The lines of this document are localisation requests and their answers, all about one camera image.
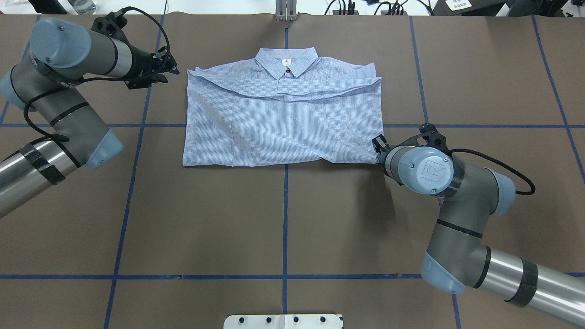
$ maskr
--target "brown table surface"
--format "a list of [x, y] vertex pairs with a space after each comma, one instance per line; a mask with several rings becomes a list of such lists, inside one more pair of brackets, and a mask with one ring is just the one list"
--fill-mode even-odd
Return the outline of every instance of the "brown table surface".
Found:
[[[93, 19], [66, 18], [86, 27]], [[128, 18], [130, 41], [154, 50], [154, 24]], [[0, 15], [0, 71], [26, 53], [35, 19]], [[286, 34], [289, 24], [268, 14], [171, 13], [164, 27], [181, 75], [150, 92], [79, 87], [125, 148], [0, 221], [1, 328], [207, 329], [229, 314], [283, 312], [343, 314], [352, 329], [569, 327], [422, 280], [437, 201], [376, 165], [184, 168], [181, 156], [187, 69], [286, 44], [374, 62], [390, 141], [428, 120], [450, 147], [492, 155], [535, 182], [534, 196], [491, 219], [484, 242], [584, 276], [585, 20], [300, 15]], [[8, 155], [37, 134], [4, 104], [0, 95]]]

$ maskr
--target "light blue cap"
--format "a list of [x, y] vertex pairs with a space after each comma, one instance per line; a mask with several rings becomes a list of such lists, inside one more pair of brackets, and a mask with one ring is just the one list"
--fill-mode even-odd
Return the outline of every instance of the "light blue cap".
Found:
[[398, 176], [406, 187], [420, 194], [439, 194], [453, 180], [453, 161], [443, 152], [420, 146], [407, 151], [398, 162]]
[[99, 142], [98, 147], [95, 148], [94, 152], [91, 154], [90, 158], [87, 160], [87, 166], [91, 169], [97, 169], [103, 166], [106, 162], [115, 158], [124, 146], [114, 135], [113, 131], [110, 129], [104, 135], [104, 138]]
[[49, 17], [35, 24], [30, 35], [30, 49], [49, 66], [74, 67], [90, 53], [91, 38], [83, 26]]
[[461, 294], [465, 285], [437, 262], [428, 252], [422, 261], [421, 276], [433, 287], [450, 294]]
[[502, 216], [510, 210], [510, 207], [514, 204], [516, 199], [516, 187], [514, 182], [508, 177], [502, 174], [496, 173], [495, 171], [486, 168], [491, 171], [495, 177], [495, 181], [498, 183], [498, 206], [495, 208], [492, 216]]
[[2, 81], [0, 82], [0, 91], [10, 104], [14, 104], [21, 109], [25, 109], [25, 103], [20, 99], [20, 97], [18, 97], [16, 91], [14, 91], [14, 88], [12, 87], [11, 74], [12, 68], [10, 71], [8, 71], [8, 73], [6, 73], [4, 78], [2, 78]]

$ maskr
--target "folded shirt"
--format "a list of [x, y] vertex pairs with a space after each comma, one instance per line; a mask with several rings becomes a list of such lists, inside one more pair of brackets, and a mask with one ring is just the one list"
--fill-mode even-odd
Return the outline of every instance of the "folded shirt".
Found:
[[380, 79], [314, 48], [190, 70], [183, 166], [376, 163]]

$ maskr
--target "paper label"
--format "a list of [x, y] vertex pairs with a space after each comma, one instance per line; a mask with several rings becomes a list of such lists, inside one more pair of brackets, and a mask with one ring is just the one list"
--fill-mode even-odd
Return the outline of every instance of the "paper label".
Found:
[[458, 11], [472, 6], [469, 0], [445, 0], [445, 2], [452, 11]]

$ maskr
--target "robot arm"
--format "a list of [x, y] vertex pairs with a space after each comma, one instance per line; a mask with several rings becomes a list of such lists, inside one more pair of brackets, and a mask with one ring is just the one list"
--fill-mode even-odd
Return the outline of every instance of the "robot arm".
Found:
[[[453, 294], [466, 286], [488, 290], [510, 304], [585, 326], [585, 282], [481, 244], [489, 216], [505, 214], [514, 203], [513, 182], [452, 156], [433, 125], [420, 130], [398, 146], [386, 144], [382, 135], [372, 141], [384, 174], [443, 200], [424, 256], [423, 279]], [[426, 145], [418, 144], [420, 137]]]
[[[0, 218], [75, 169], [97, 169], [122, 151], [118, 138], [76, 86], [114, 80], [124, 81], [128, 89], [146, 88], [166, 83], [162, 72], [178, 74], [166, 47], [151, 54], [128, 42], [122, 28], [127, 23], [123, 14], [130, 9], [96, 19], [91, 30], [56, 18], [35, 24], [29, 55], [6, 74], [0, 90], [25, 110], [25, 118], [29, 108], [38, 111], [55, 133], [39, 129], [43, 138], [0, 163]], [[111, 78], [83, 79], [87, 73]]]

